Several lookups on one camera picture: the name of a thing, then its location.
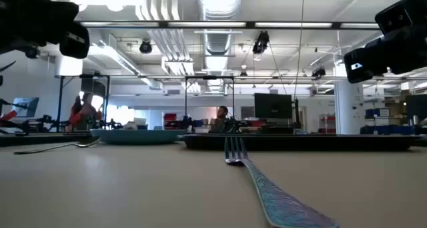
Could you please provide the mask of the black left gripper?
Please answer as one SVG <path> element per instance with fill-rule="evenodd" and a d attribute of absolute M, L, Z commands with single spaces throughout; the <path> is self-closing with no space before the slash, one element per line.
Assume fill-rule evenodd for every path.
<path fill-rule="evenodd" d="M 0 0 L 0 53 L 51 43 L 64 56 L 86 58 L 89 31 L 75 22 L 78 13 L 69 1 Z"/>

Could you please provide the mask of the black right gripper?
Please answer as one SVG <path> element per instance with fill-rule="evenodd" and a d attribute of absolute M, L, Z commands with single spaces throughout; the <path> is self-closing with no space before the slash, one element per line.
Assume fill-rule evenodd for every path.
<path fill-rule="evenodd" d="M 384 39 L 344 55 L 350 83 L 383 76 L 387 67 L 394 74 L 427 67 L 427 0 L 400 0 L 377 13 L 375 22 Z"/>

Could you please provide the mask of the black plastic tray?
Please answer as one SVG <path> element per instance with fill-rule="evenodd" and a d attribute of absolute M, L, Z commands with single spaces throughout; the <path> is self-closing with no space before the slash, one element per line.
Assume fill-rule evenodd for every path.
<path fill-rule="evenodd" d="M 184 135 L 189 149 L 223 151 L 406 151 L 419 136 L 404 135 L 250 135 L 206 133 Z"/>

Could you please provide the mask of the blue round plate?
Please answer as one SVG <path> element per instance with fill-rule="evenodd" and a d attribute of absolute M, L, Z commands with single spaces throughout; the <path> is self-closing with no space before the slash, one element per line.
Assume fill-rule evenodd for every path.
<path fill-rule="evenodd" d="M 93 137 L 113 145 L 158 145 L 173 143 L 186 130 L 132 130 L 132 129 L 91 129 Z"/>

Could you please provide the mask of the white round column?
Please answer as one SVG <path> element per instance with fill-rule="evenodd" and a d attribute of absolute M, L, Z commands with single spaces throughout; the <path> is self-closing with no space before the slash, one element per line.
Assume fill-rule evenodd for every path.
<path fill-rule="evenodd" d="M 335 65 L 334 75 L 344 77 L 334 82 L 336 133 L 359 135 L 360 128 L 365 125 L 363 86 L 348 81 L 344 64 Z"/>

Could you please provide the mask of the blue storage bins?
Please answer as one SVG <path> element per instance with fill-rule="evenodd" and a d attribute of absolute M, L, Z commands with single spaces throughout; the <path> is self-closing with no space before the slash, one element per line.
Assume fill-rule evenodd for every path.
<path fill-rule="evenodd" d="M 413 128 L 407 116 L 393 115 L 389 108 L 367 109 L 365 126 L 360 128 L 364 135 L 412 135 Z"/>

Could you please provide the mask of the black monitor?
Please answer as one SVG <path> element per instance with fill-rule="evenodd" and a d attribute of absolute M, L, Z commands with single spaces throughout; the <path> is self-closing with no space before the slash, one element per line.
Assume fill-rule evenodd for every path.
<path fill-rule="evenodd" d="M 255 93 L 254 111 L 255 117 L 260 119 L 291 119 L 292 96 Z"/>

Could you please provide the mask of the seated person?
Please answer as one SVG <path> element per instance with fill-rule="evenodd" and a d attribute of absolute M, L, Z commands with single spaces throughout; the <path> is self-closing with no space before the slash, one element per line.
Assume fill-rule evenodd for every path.
<path fill-rule="evenodd" d="M 226 130 L 226 121 L 228 115 L 228 108 L 220 106 L 217 110 L 216 118 L 211 123 L 210 133 L 221 133 Z"/>

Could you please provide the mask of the black metal frame stand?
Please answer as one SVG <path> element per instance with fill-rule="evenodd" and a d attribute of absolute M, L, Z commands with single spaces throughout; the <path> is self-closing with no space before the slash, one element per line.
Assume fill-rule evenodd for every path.
<path fill-rule="evenodd" d="M 86 87 L 87 91 L 89 91 L 89 83 L 91 83 L 91 92 L 95 93 L 96 95 L 103 98 L 103 103 L 101 105 L 101 110 L 103 111 L 102 119 L 103 121 L 106 121 L 106 115 L 107 115 L 107 106 L 109 105 L 109 93 L 110 93 L 110 86 L 111 86 L 111 75 L 102 75 L 100 73 L 94 73 L 94 74 L 81 74 L 81 75 L 56 75 L 55 78 L 60 79 L 59 82 L 59 98 L 58 98 L 58 106 L 57 106 L 57 120 L 55 123 L 56 132 L 61 132 L 62 125 L 60 125 L 61 122 L 61 115 L 63 111 L 63 95 L 64 95 L 64 88 L 71 83 L 72 85 L 75 85 L 77 80 L 80 80 L 80 86 L 79 88 Z M 95 88 L 95 82 L 97 82 L 98 79 L 105 79 L 106 83 L 99 82 L 101 84 L 101 88 L 96 89 Z"/>
<path fill-rule="evenodd" d="M 189 117 L 189 114 L 187 112 L 187 98 L 188 98 L 188 80 L 193 79 L 194 81 L 197 81 L 198 79 L 203 79 L 206 81 L 211 80 L 217 80 L 217 79 L 229 79 L 232 81 L 232 108 L 235 109 L 235 77 L 234 76 L 217 76 L 217 75 L 186 75 L 184 76 L 184 116 L 182 119 L 182 125 L 183 128 L 188 129 L 189 127 L 194 127 L 194 121 L 191 117 Z"/>

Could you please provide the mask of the wall screen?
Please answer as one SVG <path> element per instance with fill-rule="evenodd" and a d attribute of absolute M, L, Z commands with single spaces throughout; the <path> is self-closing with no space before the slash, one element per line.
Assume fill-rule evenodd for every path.
<path fill-rule="evenodd" d="M 35 116 L 38 102 L 38 97 L 14 98 L 12 110 L 17 113 L 16 117 L 31 118 Z"/>

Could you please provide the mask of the black aluminium table frame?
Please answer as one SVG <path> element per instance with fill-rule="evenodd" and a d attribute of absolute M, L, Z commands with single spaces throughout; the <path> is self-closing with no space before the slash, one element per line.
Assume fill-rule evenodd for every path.
<path fill-rule="evenodd" d="M 180 135 L 177 141 L 183 141 Z M 35 145 L 35 144 L 46 144 L 46 143 L 72 143 L 86 139 L 90 139 L 93 136 L 91 133 L 38 133 L 32 135 L 0 135 L 0 147 L 17 146 L 17 145 Z M 413 146 L 425 146 L 427 147 L 427 136 L 419 136 L 421 140 L 417 141 Z"/>

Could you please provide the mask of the black overhead frame bar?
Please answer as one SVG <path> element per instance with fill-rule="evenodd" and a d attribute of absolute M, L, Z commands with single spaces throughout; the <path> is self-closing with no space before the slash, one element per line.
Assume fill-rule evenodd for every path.
<path fill-rule="evenodd" d="M 92 29 L 308 29 L 378 31 L 376 23 L 292 21 L 80 21 Z"/>

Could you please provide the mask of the silver ceiling air duct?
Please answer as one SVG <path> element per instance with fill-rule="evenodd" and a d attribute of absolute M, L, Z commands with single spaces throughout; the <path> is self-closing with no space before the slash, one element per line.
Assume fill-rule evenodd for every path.
<path fill-rule="evenodd" d="M 242 0 L 199 0 L 201 17 L 204 21 L 231 21 L 237 16 L 241 3 Z M 228 64 L 232 34 L 205 30 L 203 41 L 208 74 L 222 76 Z"/>

